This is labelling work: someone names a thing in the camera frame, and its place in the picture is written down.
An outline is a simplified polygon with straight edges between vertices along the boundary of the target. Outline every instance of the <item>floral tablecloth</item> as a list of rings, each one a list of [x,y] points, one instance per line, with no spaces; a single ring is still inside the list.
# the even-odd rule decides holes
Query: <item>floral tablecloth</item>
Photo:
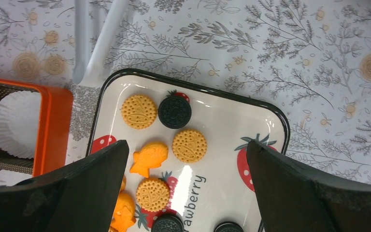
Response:
[[[111,0],[90,0],[92,46]],[[71,82],[74,1],[0,0],[0,77],[74,94],[67,163],[85,156],[99,89]],[[107,73],[137,68],[270,102],[287,155],[371,184],[371,0],[129,0]]]

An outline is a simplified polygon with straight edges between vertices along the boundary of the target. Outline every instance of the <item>orange fish-shaped cookie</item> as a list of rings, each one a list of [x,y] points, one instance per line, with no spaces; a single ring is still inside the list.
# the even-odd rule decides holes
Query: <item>orange fish-shaped cookie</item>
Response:
[[[127,228],[136,223],[135,211],[136,208],[132,197],[125,192],[121,192],[117,198],[110,226],[119,232],[126,232]]]
[[[134,164],[130,168],[131,173],[138,173],[146,178],[149,177],[150,168],[158,168],[167,159],[169,148],[162,142],[146,144],[140,151],[133,153]]]

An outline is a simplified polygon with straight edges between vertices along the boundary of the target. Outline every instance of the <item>white plastic handle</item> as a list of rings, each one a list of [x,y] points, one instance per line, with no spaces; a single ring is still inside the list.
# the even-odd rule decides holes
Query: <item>white plastic handle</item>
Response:
[[[110,11],[106,16],[106,20],[104,22],[103,28],[101,29],[99,38],[97,39],[95,48],[93,50],[93,54],[90,57],[90,52],[88,54],[86,51],[89,51],[89,35],[88,32],[79,32],[78,29],[82,31],[88,31],[87,28],[80,28],[86,27],[89,21],[89,8],[88,8],[88,1],[87,0],[75,0],[76,4],[76,23],[79,27],[76,26],[76,67],[73,72],[73,82],[75,84],[79,84],[81,86],[86,87],[98,87],[102,84],[103,78],[103,63],[107,58],[109,53],[110,47],[112,46],[113,38],[117,34],[117,30],[120,26],[120,20],[123,17],[123,14],[128,6],[129,0],[114,0]],[[80,13],[77,12],[78,5],[81,7],[79,10],[82,10]],[[81,44],[77,44],[79,41],[77,38],[78,33],[82,36],[80,42]],[[79,49],[86,50],[85,52],[78,52]]]

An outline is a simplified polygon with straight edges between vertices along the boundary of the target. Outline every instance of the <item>red strawberry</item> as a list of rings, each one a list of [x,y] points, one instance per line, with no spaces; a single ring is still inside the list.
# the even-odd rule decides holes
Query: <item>red strawberry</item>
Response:
[[[184,98],[188,103],[190,103],[190,98],[185,94],[185,93],[182,93],[182,92],[177,92],[177,90],[173,90],[173,91],[169,91],[170,95],[167,95],[168,96],[178,96],[178,97],[182,97]]]
[[[162,175],[162,178],[160,178],[160,180],[163,180],[166,182],[167,186],[170,188],[170,199],[169,199],[169,203],[167,204],[167,206],[158,211],[158,212],[149,212],[143,208],[141,208],[139,205],[136,204],[136,218],[138,218],[137,220],[137,226],[139,228],[141,228],[141,226],[143,226],[147,231],[149,231],[149,228],[151,228],[151,226],[153,225],[154,221],[157,219],[157,217],[163,215],[163,214],[177,214],[177,212],[175,210],[172,210],[171,209],[171,199],[173,197],[173,194],[174,194],[174,190],[175,190],[175,187],[177,185],[177,178],[171,176],[172,172],[166,172],[165,174],[164,173],[161,173]]]
[[[103,148],[107,147],[109,144],[112,144],[116,141],[117,141],[116,138],[114,138],[112,135],[102,136],[96,139],[95,141],[93,141],[90,154],[93,154],[99,150],[102,150]]]
[[[270,137],[270,135],[268,134],[264,139],[259,140],[259,134],[257,134],[257,137],[255,138],[255,140],[259,141],[262,144],[268,145],[268,147],[270,147],[273,150],[276,150],[275,148],[273,148],[271,146],[271,145],[275,144],[276,141],[268,142],[269,137]],[[251,139],[249,137],[243,137],[241,139],[246,141],[247,143],[237,147],[234,150],[234,151],[240,150],[238,152],[238,155],[237,155],[238,173],[240,174],[240,177],[243,180],[243,182],[245,183],[245,185],[247,185],[247,187],[249,189],[254,191],[254,185],[252,184],[251,174],[249,172],[249,167],[248,167],[248,162],[247,162],[247,146],[248,146],[248,143],[253,139]]]

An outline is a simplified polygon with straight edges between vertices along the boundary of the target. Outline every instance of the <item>orange plastic container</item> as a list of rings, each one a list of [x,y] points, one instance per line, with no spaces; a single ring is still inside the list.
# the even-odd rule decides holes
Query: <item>orange plastic container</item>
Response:
[[[73,95],[67,89],[0,79],[2,88],[37,91],[42,96],[33,176],[65,165]]]

